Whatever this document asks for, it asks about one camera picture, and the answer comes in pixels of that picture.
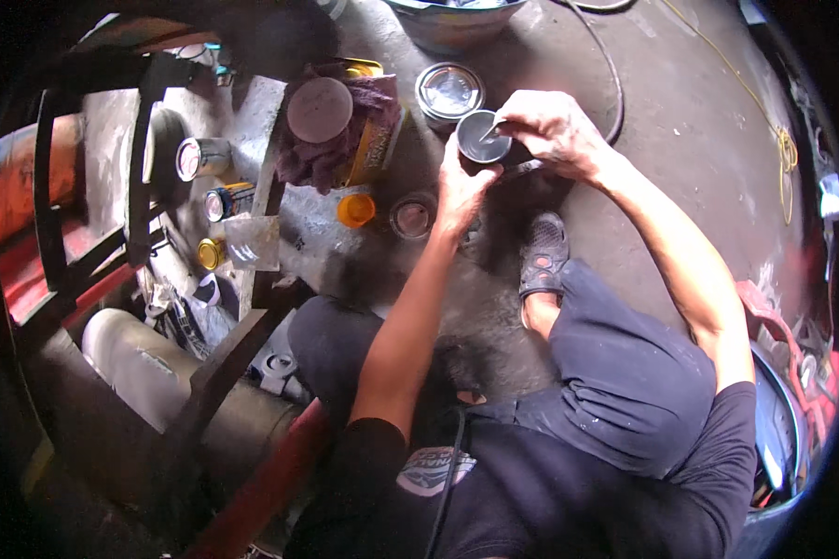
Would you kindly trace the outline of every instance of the navy shorts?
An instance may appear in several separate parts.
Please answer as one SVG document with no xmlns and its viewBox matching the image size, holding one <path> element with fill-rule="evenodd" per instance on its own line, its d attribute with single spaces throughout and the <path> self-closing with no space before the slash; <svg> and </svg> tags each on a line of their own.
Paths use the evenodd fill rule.
<svg viewBox="0 0 839 559">
<path fill-rule="evenodd" d="M 705 425 L 715 397 L 714 364 L 686 335 L 628 307 L 583 261 L 569 260 L 561 279 L 562 309 L 549 343 L 562 385 L 470 407 L 470 420 L 535 429 L 621 470 L 664 477 Z M 322 297 L 305 303 L 292 321 L 301 380 L 338 427 L 348 419 L 381 325 L 375 315 Z M 435 414 L 442 395 L 453 403 L 447 390 L 447 380 L 430 371 L 415 424 Z"/>
</svg>

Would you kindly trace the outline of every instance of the brown cloth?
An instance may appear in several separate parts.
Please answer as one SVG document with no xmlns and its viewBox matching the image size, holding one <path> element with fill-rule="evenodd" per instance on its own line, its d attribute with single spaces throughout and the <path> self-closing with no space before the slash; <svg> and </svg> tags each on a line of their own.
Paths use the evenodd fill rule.
<svg viewBox="0 0 839 559">
<path fill-rule="evenodd" d="M 317 68 L 308 79 L 328 75 L 329 69 Z M 312 144 L 296 138 L 289 129 L 283 134 L 277 177 L 295 186 L 311 185 L 321 194 L 329 193 L 340 179 L 339 170 L 358 149 L 368 119 L 383 127 L 392 127 L 401 114 L 395 76 L 359 77 L 342 80 L 354 100 L 354 113 L 345 129 L 322 143 Z M 290 84 L 289 93 L 304 82 Z"/>
</svg>

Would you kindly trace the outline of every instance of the printed logo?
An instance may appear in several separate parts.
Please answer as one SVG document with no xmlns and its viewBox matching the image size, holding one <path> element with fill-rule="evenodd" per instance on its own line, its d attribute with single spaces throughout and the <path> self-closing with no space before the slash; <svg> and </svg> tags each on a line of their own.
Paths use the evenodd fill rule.
<svg viewBox="0 0 839 559">
<path fill-rule="evenodd" d="M 447 470 L 451 467 L 454 456 L 452 446 L 421 448 L 413 453 L 398 474 L 398 485 L 405 491 L 423 498 L 430 498 L 445 490 Z M 454 485 L 466 477 L 475 466 L 476 460 L 460 451 L 457 456 L 457 470 L 454 473 Z"/>
</svg>

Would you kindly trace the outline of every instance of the black sandal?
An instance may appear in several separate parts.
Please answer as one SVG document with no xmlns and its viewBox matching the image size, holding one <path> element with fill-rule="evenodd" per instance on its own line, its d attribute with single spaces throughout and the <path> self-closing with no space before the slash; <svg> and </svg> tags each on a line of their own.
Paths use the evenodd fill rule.
<svg viewBox="0 0 839 559">
<path fill-rule="evenodd" d="M 563 283 L 559 272 L 569 261 L 569 240 L 565 236 L 563 220 L 553 212 L 544 212 L 531 222 L 529 243 L 523 249 L 523 270 L 520 275 L 519 301 L 532 293 L 561 295 Z M 519 316 L 525 324 L 522 305 Z"/>
</svg>

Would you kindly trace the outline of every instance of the man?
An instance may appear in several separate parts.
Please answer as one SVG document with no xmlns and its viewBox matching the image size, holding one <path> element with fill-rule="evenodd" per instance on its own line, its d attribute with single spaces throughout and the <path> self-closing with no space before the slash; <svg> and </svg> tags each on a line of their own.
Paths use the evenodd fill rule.
<svg viewBox="0 0 839 559">
<path fill-rule="evenodd" d="M 314 298 L 292 324 L 304 380 L 344 431 L 287 558 L 724 556 L 755 470 L 754 372 L 727 266 L 569 95 L 517 91 L 498 116 L 556 173 L 621 207 L 695 345 L 569 259 L 561 220 L 545 213 L 519 296 L 562 387 L 438 414 L 430 429 L 414 412 L 448 267 L 502 172 L 465 173 L 452 137 L 435 226 L 385 321 Z"/>
</svg>

